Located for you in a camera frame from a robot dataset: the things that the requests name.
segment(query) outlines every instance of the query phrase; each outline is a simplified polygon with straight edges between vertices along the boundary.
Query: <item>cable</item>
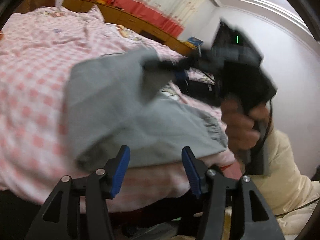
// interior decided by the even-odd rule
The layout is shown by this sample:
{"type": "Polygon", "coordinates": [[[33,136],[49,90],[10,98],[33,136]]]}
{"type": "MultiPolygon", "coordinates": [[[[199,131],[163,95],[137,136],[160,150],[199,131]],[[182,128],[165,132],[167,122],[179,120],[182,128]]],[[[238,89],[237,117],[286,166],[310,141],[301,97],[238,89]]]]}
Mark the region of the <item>cable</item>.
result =
{"type": "Polygon", "coordinates": [[[313,201],[311,201],[311,202],[309,202],[309,203],[307,203],[307,204],[304,204],[303,206],[298,207],[298,208],[296,208],[296,209],[294,209],[294,210],[288,211],[288,212],[283,213],[283,214],[275,215],[275,217],[276,217],[276,218],[278,218],[278,217],[283,217],[283,216],[289,214],[290,212],[293,212],[293,211],[299,210],[299,209],[301,209],[301,208],[304,208],[304,207],[306,207],[306,206],[308,206],[308,205],[311,205],[311,204],[313,204],[314,202],[317,202],[319,199],[320,199],[320,197],[319,197],[319,198],[316,198],[315,200],[313,200],[313,201]]]}
{"type": "MultiPolygon", "coordinates": [[[[272,102],[271,102],[271,100],[270,100],[269,104],[270,104],[270,113],[269,113],[268,126],[267,126],[267,129],[266,129],[266,133],[265,133],[263,139],[261,140],[259,147],[258,147],[257,150],[256,150],[256,153],[258,153],[258,152],[261,151],[261,149],[263,148],[264,143],[265,143],[266,140],[267,140],[267,137],[268,137],[268,135],[269,135],[269,132],[270,132],[270,128],[271,128],[271,124],[272,124],[272,112],[273,112],[273,111],[272,111],[272,102]]],[[[257,154],[255,154],[255,155],[253,156],[253,160],[255,160],[256,158],[257,158],[257,154]]],[[[245,169],[244,175],[247,175],[247,172],[251,170],[251,168],[252,168],[252,163],[254,163],[253,160],[251,160],[251,162],[250,162],[249,164],[246,164],[246,169],[245,169]]]]}
{"type": "Polygon", "coordinates": [[[268,137],[268,134],[270,132],[270,128],[271,128],[271,124],[272,124],[272,102],[271,102],[271,100],[270,100],[269,104],[270,104],[269,122],[268,122],[268,126],[267,126],[267,129],[266,129],[266,134],[264,135],[257,152],[259,152],[262,149],[262,147],[263,147],[263,145],[264,145],[264,143],[265,143],[265,141],[266,141],[266,139],[268,137]]]}
{"type": "Polygon", "coordinates": [[[103,57],[103,56],[106,56],[106,55],[115,55],[115,54],[123,54],[123,53],[120,53],[120,52],[116,52],[116,53],[106,53],[106,54],[103,54],[101,55],[100,57],[103,57]]]}

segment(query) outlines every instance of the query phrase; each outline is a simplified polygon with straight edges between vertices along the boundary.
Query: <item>pink bedding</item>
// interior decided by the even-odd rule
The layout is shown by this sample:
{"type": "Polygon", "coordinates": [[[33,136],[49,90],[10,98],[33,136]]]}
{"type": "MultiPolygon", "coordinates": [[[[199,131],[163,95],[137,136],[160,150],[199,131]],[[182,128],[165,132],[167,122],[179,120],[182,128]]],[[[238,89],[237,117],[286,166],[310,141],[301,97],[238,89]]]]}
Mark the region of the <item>pink bedding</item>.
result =
{"type": "MultiPolygon", "coordinates": [[[[137,46],[152,46],[161,58],[181,58],[168,47],[133,32],[122,37],[116,25],[104,23],[97,6],[88,13],[61,7],[13,14],[2,31],[0,188],[39,204],[62,176],[86,175],[71,162],[66,143],[63,91],[73,65],[137,46]]],[[[219,118],[219,110],[206,110],[219,118]]],[[[227,150],[204,161],[224,167],[235,159],[227,150]]],[[[238,169],[229,174],[238,177],[238,169]]],[[[135,210],[164,197],[181,196],[188,189],[181,163],[129,169],[120,193],[108,201],[109,211],[135,210]]]]}

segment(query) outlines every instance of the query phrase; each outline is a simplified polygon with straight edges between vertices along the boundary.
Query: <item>finger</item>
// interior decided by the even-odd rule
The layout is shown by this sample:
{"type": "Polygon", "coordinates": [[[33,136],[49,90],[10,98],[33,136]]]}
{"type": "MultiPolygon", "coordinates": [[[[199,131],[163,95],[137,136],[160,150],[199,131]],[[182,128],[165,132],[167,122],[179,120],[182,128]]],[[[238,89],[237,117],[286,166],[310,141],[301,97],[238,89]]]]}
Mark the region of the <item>finger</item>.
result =
{"type": "Polygon", "coordinates": [[[263,120],[269,117],[269,110],[266,104],[260,104],[249,112],[249,116],[254,120],[263,120]]]}
{"type": "Polygon", "coordinates": [[[238,103],[233,99],[226,99],[221,103],[222,113],[236,112],[237,110],[238,110],[238,103]]]}
{"type": "Polygon", "coordinates": [[[226,135],[228,135],[229,138],[237,138],[239,140],[252,141],[254,143],[257,143],[261,136],[256,130],[247,130],[236,126],[228,126],[226,128],[226,135]]]}
{"type": "Polygon", "coordinates": [[[228,147],[233,153],[239,150],[250,150],[257,144],[254,140],[243,140],[238,138],[228,138],[228,147]]]}
{"type": "Polygon", "coordinates": [[[221,121],[223,121],[227,126],[237,126],[244,129],[251,129],[254,126],[254,120],[240,113],[223,114],[221,121]]]}

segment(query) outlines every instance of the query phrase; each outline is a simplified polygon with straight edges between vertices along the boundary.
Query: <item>drawer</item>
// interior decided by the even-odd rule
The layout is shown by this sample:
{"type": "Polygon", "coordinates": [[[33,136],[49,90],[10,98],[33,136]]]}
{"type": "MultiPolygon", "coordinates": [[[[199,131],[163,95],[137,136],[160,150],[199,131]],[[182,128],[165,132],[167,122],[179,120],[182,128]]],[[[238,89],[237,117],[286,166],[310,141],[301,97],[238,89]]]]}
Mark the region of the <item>drawer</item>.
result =
{"type": "Polygon", "coordinates": [[[126,27],[127,29],[133,30],[136,33],[140,33],[142,31],[142,26],[140,26],[137,23],[128,23],[122,20],[117,20],[116,24],[118,25],[123,25],[124,27],[126,27]]]}
{"type": "Polygon", "coordinates": [[[64,0],[62,6],[73,12],[80,12],[83,0],[64,0]]]}
{"type": "Polygon", "coordinates": [[[121,14],[119,20],[123,22],[127,22],[130,25],[139,26],[141,29],[143,29],[142,27],[146,25],[144,21],[125,12],[121,14]]]}
{"type": "Polygon", "coordinates": [[[83,1],[79,12],[88,12],[95,4],[95,2],[83,1]]]}
{"type": "Polygon", "coordinates": [[[151,24],[146,24],[144,31],[156,36],[158,39],[160,39],[162,41],[167,41],[170,37],[169,34],[159,30],[158,28],[152,26],[151,24]]]}
{"type": "Polygon", "coordinates": [[[188,46],[184,45],[182,42],[176,40],[173,37],[170,37],[166,43],[166,46],[168,46],[170,49],[186,56],[191,52],[191,48],[189,48],[188,46]]]}
{"type": "Polygon", "coordinates": [[[117,24],[117,20],[119,19],[120,15],[122,14],[121,11],[111,8],[109,6],[100,5],[98,4],[98,7],[104,17],[105,23],[113,23],[117,24]]]}

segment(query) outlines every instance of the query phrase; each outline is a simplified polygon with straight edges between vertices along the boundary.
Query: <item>gray cloth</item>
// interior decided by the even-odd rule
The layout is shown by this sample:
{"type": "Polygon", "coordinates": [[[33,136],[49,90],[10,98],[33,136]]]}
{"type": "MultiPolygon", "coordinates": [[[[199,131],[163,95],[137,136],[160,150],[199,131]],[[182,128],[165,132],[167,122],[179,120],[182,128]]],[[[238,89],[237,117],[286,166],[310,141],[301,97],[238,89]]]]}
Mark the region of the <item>gray cloth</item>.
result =
{"type": "Polygon", "coordinates": [[[142,67],[154,59],[156,52],[144,48],[72,69],[66,87],[68,140],[81,169],[102,167],[123,144],[131,150],[129,167],[180,161],[184,146],[197,158],[226,149],[214,117],[158,92],[172,73],[142,67]]]}

